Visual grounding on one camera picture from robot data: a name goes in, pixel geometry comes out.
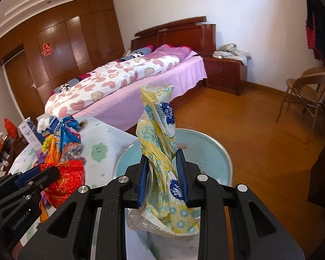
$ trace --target white box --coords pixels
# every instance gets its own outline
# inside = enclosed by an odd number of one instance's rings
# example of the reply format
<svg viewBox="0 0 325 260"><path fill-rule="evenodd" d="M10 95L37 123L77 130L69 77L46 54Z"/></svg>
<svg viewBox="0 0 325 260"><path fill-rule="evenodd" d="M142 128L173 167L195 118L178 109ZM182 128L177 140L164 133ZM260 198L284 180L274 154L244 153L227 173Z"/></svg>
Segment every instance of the white box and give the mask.
<svg viewBox="0 0 325 260"><path fill-rule="evenodd" d="M23 134L24 138L28 141L29 144L32 145L32 148L34 151L40 151L42 144L35 135L34 129L36 129L36 126L31 121L31 118L28 117L25 119L19 126L18 129Z"/></svg>

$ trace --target orange plastic bag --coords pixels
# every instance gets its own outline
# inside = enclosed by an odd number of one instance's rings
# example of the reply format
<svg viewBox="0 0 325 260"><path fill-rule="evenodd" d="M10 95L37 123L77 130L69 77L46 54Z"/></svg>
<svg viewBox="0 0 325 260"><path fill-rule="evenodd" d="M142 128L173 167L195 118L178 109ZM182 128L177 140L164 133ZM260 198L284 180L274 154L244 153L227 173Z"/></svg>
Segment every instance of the orange plastic bag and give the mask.
<svg viewBox="0 0 325 260"><path fill-rule="evenodd" d="M58 163L60 160L61 153L56 148L56 138L53 137L52 144L50 145L50 153L46 157L46 163Z"/></svg>

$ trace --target red bag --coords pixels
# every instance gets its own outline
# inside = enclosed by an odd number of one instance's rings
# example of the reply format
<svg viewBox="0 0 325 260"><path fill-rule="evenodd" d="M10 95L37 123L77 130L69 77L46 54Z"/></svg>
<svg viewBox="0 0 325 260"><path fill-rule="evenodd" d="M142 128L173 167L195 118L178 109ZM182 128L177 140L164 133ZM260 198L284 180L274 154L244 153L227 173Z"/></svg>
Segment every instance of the red bag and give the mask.
<svg viewBox="0 0 325 260"><path fill-rule="evenodd" d="M13 139L18 134L17 127L7 118L4 119L4 122L5 122L5 129L7 131L7 134L11 139Z"/></svg>
<svg viewBox="0 0 325 260"><path fill-rule="evenodd" d="M51 166L59 168L60 177L45 189L45 194L54 208L58 208L75 190L85 184L86 172L82 160L41 164L40 170Z"/></svg>

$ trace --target nightstand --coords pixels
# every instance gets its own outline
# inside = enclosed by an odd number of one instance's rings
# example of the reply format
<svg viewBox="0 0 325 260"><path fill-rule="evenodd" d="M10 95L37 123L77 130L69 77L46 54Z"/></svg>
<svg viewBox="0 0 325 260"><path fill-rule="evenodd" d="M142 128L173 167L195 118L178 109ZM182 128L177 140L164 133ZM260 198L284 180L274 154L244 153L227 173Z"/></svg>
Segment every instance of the nightstand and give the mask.
<svg viewBox="0 0 325 260"><path fill-rule="evenodd" d="M247 67L237 60L205 57L206 87L239 96L247 85Z"/></svg>

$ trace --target pink bed sheet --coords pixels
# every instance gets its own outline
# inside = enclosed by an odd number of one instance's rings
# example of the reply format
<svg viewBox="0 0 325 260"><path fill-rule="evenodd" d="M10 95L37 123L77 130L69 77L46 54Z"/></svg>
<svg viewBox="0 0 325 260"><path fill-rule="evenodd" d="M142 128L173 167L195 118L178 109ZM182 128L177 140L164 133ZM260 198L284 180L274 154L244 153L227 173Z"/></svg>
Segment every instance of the pink bed sheet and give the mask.
<svg viewBox="0 0 325 260"><path fill-rule="evenodd" d="M167 72L131 83L73 116L75 118L81 116L95 117L104 123L126 131L137 124L143 113L144 107L140 91L142 85L173 84L175 89L171 99L174 99L184 95L204 78L207 78L207 75L203 59L201 57L192 57Z"/></svg>

